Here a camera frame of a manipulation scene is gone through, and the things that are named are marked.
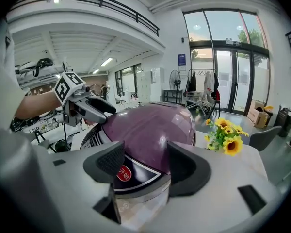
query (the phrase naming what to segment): yellow flower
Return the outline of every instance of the yellow flower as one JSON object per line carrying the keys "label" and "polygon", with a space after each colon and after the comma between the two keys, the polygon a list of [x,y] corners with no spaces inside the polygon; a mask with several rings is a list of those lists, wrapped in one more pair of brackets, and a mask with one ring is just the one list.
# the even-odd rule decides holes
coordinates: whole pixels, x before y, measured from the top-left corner
{"label": "yellow flower", "polygon": [[241,134],[241,132],[243,132],[243,129],[241,128],[241,126],[234,125],[234,129],[236,130],[237,134]]}
{"label": "yellow flower", "polygon": [[206,125],[209,125],[211,123],[211,120],[210,119],[207,119],[206,120]]}
{"label": "yellow flower", "polygon": [[232,134],[234,131],[231,127],[227,126],[224,128],[225,134]]}
{"label": "yellow flower", "polygon": [[214,149],[215,149],[214,145],[212,145],[212,144],[210,144],[210,143],[207,144],[207,148],[208,148],[209,150],[214,150]]}
{"label": "yellow flower", "polygon": [[223,130],[225,127],[227,126],[231,126],[231,122],[225,119],[217,119],[215,122],[216,125],[218,125],[219,127],[221,127],[221,130]]}
{"label": "yellow flower", "polygon": [[240,136],[234,136],[234,138],[224,138],[223,149],[225,150],[224,154],[234,156],[239,153],[243,147],[243,141]]}
{"label": "yellow flower", "polygon": [[208,142],[210,141],[209,135],[205,135],[204,138],[205,138],[206,141],[208,141]]}
{"label": "yellow flower", "polygon": [[247,132],[241,131],[241,134],[244,134],[245,136],[249,137],[249,134]]}

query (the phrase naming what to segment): glass door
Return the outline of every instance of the glass door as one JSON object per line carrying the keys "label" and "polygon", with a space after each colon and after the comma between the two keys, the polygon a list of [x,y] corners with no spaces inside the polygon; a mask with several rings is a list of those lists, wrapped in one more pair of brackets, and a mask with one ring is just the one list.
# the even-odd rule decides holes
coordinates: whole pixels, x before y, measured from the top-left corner
{"label": "glass door", "polygon": [[250,53],[236,52],[236,93],[232,112],[244,115],[250,90]]}
{"label": "glass door", "polygon": [[216,72],[218,75],[221,109],[231,111],[234,91],[234,56],[230,50],[215,50]]}
{"label": "glass door", "polygon": [[215,49],[221,108],[244,115],[251,89],[250,53]]}

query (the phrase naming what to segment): door frame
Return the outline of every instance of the door frame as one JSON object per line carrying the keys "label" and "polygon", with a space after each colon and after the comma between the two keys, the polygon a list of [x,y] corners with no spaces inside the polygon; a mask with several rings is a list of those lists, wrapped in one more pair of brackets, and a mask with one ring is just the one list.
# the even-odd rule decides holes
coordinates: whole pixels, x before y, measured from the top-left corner
{"label": "door frame", "polygon": [[[227,108],[221,108],[222,111],[230,112],[230,113],[235,113],[243,116],[247,116],[251,100],[252,100],[252,95],[253,95],[253,87],[254,87],[254,60],[253,60],[253,51],[249,50],[243,50],[243,49],[236,49],[236,48],[225,48],[225,47],[215,47],[214,48],[214,62],[215,62],[215,72],[219,76],[218,73],[218,56],[217,56],[217,51],[229,51],[231,52],[232,55],[232,87],[231,87],[231,92],[229,96],[229,102],[228,102],[228,107]],[[237,92],[238,92],[238,70],[239,70],[239,65],[238,65],[238,58],[237,58],[237,53],[245,53],[249,54],[249,60],[250,60],[250,77],[249,77],[249,90],[248,90],[248,97],[247,97],[247,102],[245,106],[244,111],[238,111],[234,109],[235,106],[235,101],[237,97]]]}

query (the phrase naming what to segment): blue sign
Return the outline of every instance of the blue sign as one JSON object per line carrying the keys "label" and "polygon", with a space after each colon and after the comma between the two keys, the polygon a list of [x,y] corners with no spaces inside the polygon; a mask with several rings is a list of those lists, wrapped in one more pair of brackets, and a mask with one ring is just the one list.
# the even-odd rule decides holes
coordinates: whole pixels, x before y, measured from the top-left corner
{"label": "blue sign", "polygon": [[178,66],[185,66],[185,53],[184,54],[178,54]]}

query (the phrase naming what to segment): white cabinet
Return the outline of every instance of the white cabinet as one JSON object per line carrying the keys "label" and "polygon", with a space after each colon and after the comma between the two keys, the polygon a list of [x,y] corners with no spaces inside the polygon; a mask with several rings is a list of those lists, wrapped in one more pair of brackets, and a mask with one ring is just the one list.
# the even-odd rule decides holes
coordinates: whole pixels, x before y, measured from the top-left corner
{"label": "white cabinet", "polygon": [[149,103],[151,100],[151,72],[137,73],[138,100]]}

